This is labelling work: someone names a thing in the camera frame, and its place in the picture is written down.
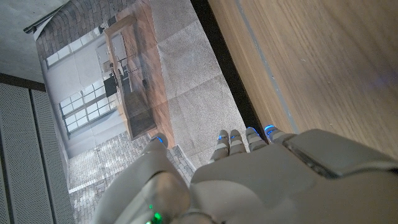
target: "wooden surface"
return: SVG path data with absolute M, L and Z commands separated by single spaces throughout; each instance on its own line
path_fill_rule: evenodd
M 209 0 L 263 126 L 292 126 L 236 1 Z M 398 1 L 240 1 L 299 132 L 398 159 Z
M 135 111 L 132 116 L 139 113 L 152 113 L 156 128 L 147 131 L 151 136 L 162 132 L 166 135 L 169 148 L 175 146 L 175 139 L 170 120 L 169 106 L 167 103 L 162 67 L 160 64 L 157 42 L 155 39 L 154 22 L 149 0 L 138 0 L 134 4 L 119 12 L 118 21 L 132 15 L 137 22 L 133 23 L 121 32 L 126 53 L 127 67 L 132 91 L 140 94 L 149 108 L 148 111 Z M 147 81 L 147 88 L 142 84 Z

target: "cobblestone floor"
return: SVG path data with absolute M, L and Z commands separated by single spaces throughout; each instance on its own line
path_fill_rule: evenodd
M 90 223 L 103 192 L 134 162 L 149 140 L 145 135 L 130 141 L 127 133 L 122 133 L 69 160 L 69 196 L 76 223 Z M 167 158 L 188 185 L 195 171 L 192 163 L 178 146 L 167 151 Z

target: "window frame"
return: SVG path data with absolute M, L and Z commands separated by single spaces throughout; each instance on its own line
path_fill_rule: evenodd
M 98 83 L 99 81 L 101 81 L 101 86 L 99 86 L 99 87 L 96 88 L 96 87 L 95 87 L 95 84 Z M 63 125 L 64 125 L 64 127 L 65 127 L 65 129 L 66 129 L 66 131 L 67 131 L 67 136 L 68 136 L 69 139 L 70 139 L 70 136 L 71 136 L 73 133 L 75 133 L 75 132 L 81 130 L 82 128 L 84 128 L 84 127 L 86 127 L 86 126 L 88 126 L 88 125 L 94 123 L 95 121 L 97 121 L 97 120 L 99 120 L 99 119 L 101 119 L 101 118 L 103 118 L 103 117 L 105 117 L 105 116 L 107 116 L 107 115 L 109 115 L 109 114 L 111 114 L 112 112 L 114 112 L 114 111 L 117 110 L 117 107 L 118 107 L 118 105 L 117 105 L 117 103 L 116 103 L 116 102 L 117 102 L 117 98 L 115 98 L 114 100 L 111 101 L 108 97 L 106 97 L 106 93 L 103 93 L 103 94 L 97 96 L 96 91 L 99 90 L 100 88 L 104 88 L 104 83 L 103 83 L 102 80 L 98 80 L 96 83 L 93 83 L 93 84 L 91 84 L 91 85 L 89 85 L 89 86 L 87 86 L 87 87 L 85 88 L 85 89 L 87 89 L 87 88 L 89 88 L 89 87 L 91 86 L 91 87 L 93 88 L 93 90 L 92 90 L 91 92 L 88 92 L 88 93 L 84 94 L 84 90 L 85 90 L 85 89 L 84 89 L 84 90 L 80 90 L 80 91 L 78 91 L 77 93 L 74 93 L 73 95 L 71 95 L 71 96 L 68 97 L 69 100 L 70 100 L 70 103 L 68 103 L 68 104 L 66 104 L 66 105 L 64 105 L 64 106 L 61 106 L 61 103 L 63 103 L 65 100 L 68 99 L 68 98 L 66 98 L 66 99 L 64 99 L 61 103 L 58 104 L 58 108 L 59 108 L 60 113 L 61 113 L 61 118 L 62 118 L 62 121 L 63 121 Z M 94 96 L 95 96 L 95 97 L 94 97 L 92 100 L 90 100 L 89 102 L 86 102 L 85 97 L 88 96 L 88 95 L 90 95 L 90 94 L 92 94 L 92 93 L 94 93 Z M 79 95 L 80 95 L 80 98 L 76 99 L 75 101 L 72 101 L 72 97 L 75 96 L 76 94 L 79 94 Z M 107 102 L 106 104 L 104 104 L 103 106 L 101 106 L 100 108 L 99 108 L 98 105 L 97 105 L 96 109 L 93 110 L 90 114 L 97 112 L 97 113 L 98 113 L 98 116 L 90 120 L 89 117 L 88 117 L 90 114 L 88 113 L 87 108 L 88 108 L 89 106 L 91 106 L 91 105 L 96 104 L 97 102 L 99 102 L 100 100 L 102 100 L 102 99 L 104 99 L 104 98 L 107 98 L 107 99 L 108 99 L 108 102 Z M 78 101 L 78 100 L 80 100 L 80 99 L 83 101 L 83 104 L 82 104 L 81 106 L 77 107 L 77 108 L 74 108 L 74 107 L 73 107 L 73 103 L 76 102 L 76 101 Z M 114 103 L 114 102 L 115 102 L 115 106 L 114 106 L 113 108 L 111 108 L 111 103 Z M 72 110 L 69 111 L 69 112 L 67 112 L 66 114 L 64 114 L 64 113 L 63 113 L 63 109 L 64 109 L 65 107 L 69 106 L 69 105 L 72 106 Z M 103 113 L 103 114 L 100 114 L 100 109 L 101 109 L 101 108 L 104 108 L 104 107 L 106 107 L 106 106 L 108 106 L 109 110 L 108 110 L 107 112 Z M 85 111 L 85 115 L 82 116 L 82 117 L 79 118 L 79 119 L 76 119 L 76 117 L 75 117 L 75 120 L 74 120 L 74 121 L 72 121 L 70 124 L 67 124 L 66 119 L 69 118 L 69 117 L 71 117 L 71 116 L 75 116 L 75 115 L 76 115 L 78 112 L 80 112 L 81 110 L 84 110 L 84 111 Z M 82 118 L 84 118 L 84 117 L 86 118 L 87 122 L 84 123 L 84 124 L 82 124 L 82 125 L 78 125 L 78 120 L 80 120 L 80 119 L 82 119 Z M 73 129 L 73 130 L 70 131 L 69 128 L 68 128 L 68 126 L 71 125 L 71 124 L 73 124 L 73 123 L 76 123 L 77 127 L 76 127 L 75 129 Z

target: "ceiling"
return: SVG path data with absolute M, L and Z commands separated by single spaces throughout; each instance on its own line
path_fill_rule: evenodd
M 68 0 L 2 0 L 0 7 L 0 73 L 43 83 L 32 25 Z

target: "brick wall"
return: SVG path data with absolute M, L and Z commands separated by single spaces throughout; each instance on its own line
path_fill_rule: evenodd
M 44 27 L 36 41 L 40 61 L 100 26 L 135 1 L 71 0 L 67 2 Z

